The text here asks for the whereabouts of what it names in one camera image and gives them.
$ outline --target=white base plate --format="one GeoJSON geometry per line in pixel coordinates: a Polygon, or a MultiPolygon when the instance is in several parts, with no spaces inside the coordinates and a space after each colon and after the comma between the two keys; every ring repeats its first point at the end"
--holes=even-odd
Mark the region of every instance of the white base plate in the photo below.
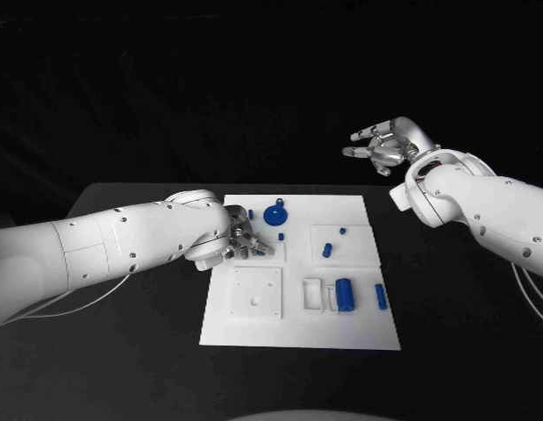
{"type": "MultiPolygon", "coordinates": [[[[283,253],[277,260],[272,257],[267,259],[267,256],[251,256],[247,260],[231,259],[213,269],[200,344],[400,350],[391,306],[389,305],[387,310],[380,310],[376,299],[374,285],[384,283],[384,280],[381,269],[376,266],[380,261],[373,232],[370,231],[370,236],[354,235],[351,238],[354,244],[350,242],[354,226],[368,226],[363,198],[360,196],[227,195],[224,204],[239,204],[246,210],[253,210],[251,228],[260,233],[264,243],[277,243],[277,234],[280,232],[285,234],[283,253]],[[264,209],[275,205],[277,197],[285,202],[288,221],[280,226],[270,226],[264,223],[262,214],[264,209]],[[365,253],[371,254],[373,266],[352,267],[348,263],[340,267],[315,266],[312,262],[314,225],[344,226],[347,233],[338,234],[334,240],[337,247],[341,249],[342,246],[348,246],[365,250],[365,253]],[[231,317],[230,297],[234,294],[231,274],[234,268],[246,267],[282,270],[282,319],[231,317]],[[302,307],[302,279],[305,278],[322,281],[321,314],[306,312],[302,307]],[[351,279],[355,310],[332,314],[334,312],[328,311],[325,291],[327,286],[332,286],[335,280],[341,278],[351,279]]],[[[337,263],[341,255],[337,254],[334,257],[337,257],[334,261],[337,263]]],[[[244,292],[244,297],[254,297],[251,292],[256,292],[254,286],[244,292]]]]}

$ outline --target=table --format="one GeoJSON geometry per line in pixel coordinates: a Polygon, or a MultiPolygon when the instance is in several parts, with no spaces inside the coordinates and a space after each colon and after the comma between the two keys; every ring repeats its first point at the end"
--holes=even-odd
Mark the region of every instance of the table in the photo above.
{"type": "MultiPolygon", "coordinates": [[[[426,227],[397,211],[389,188],[367,186],[100,183],[68,216],[189,189],[220,200],[230,193],[364,196],[403,351],[200,346],[210,273],[179,259],[133,275],[78,313],[0,328],[0,419],[210,421],[292,409],[396,419],[543,417],[543,323],[508,263],[465,225],[426,227]]],[[[77,291],[47,311],[78,307],[116,283],[77,291]]]]}

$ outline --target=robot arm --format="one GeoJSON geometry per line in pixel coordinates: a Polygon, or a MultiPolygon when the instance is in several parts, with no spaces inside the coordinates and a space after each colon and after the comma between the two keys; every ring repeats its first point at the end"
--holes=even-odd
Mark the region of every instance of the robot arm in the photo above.
{"type": "Polygon", "coordinates": [[[413,121],[400,117],[361,130],[344,155],[370,158],[381,175],[409,161],[404,182],[390,195],[400,211],[413,209],[430,227],[458,221],[490,251],[543,276],[543,189],[497,176],[471,154],[435,145],[413,121]]]}
{"type": "Polygon", "coordinates": [[[42,301],[153,268],[182,255],[205,270],[226,259],[272,253],[246,210],[207,190],[163,202],[0,230],[0,325],[42,301]]]}

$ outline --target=blue object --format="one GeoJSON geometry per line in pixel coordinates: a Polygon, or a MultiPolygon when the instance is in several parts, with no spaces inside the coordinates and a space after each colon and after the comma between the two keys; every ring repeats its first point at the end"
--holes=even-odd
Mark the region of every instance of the blue object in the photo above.
{"type": "Polygon", "coordinates": [[[275,205],[264,210],[262,217],[270,226],[282,225],[286,222],[288,212],[286,209],[283,209],[282,199],[275,201],[275,205]]]}
{"type": "Polygon", "coordinates": [[[331,257],[331,252],[332,252],[332,244],[331,243],[325,243],[322,256],[324,257],[331,257]]]}
{"type": "Polygon", "coordinates": [[[378,308],[381,310],[387,310],[387,300],[384,299],[384,288],[383,288],[383,284],[377,283],[374,285],[374,289],[376,289],[376,299],[378,300],[378,308]]]}
{"type": "Polygon", "coordinates": [[[354,291],[351,290],[351,279],[337,279],[337,304],[338,311],[354,311],[354,291]]]}

